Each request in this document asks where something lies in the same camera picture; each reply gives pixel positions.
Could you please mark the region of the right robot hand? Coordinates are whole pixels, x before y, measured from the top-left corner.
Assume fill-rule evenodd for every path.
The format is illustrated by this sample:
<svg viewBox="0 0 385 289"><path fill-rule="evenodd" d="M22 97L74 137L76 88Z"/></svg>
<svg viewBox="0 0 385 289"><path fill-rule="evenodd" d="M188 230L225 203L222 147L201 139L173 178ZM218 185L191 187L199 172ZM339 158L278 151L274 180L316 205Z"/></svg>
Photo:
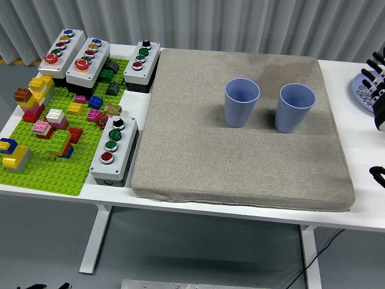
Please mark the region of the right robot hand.
<svg viewBox="0 0 385 289"><path fill-rule="evenodd" d="M367 60L367 64L381 77L381 81L366 69L361 73L366 77L362 84L369 90L369 95L373 100L372 109L374 112L374 122L376 128L384 132L384 55L373 52L374 60Z"/></svg>

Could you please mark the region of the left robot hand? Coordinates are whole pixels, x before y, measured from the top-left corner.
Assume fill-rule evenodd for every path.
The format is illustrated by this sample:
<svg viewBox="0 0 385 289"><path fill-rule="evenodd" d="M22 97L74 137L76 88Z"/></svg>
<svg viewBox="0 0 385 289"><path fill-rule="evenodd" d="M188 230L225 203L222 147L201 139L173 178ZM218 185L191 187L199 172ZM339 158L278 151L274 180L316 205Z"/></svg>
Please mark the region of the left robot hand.
<svg viewBox="0 0 385 289"><path fill-rule="evenodd" d="M48 286L46 284L33 284L33 285L27 287L26 289L45 289L47 287ZM72 284L69 282L65 282L61 286L58 287L58 289L71 289L71 288L72 288Z"/></svg>

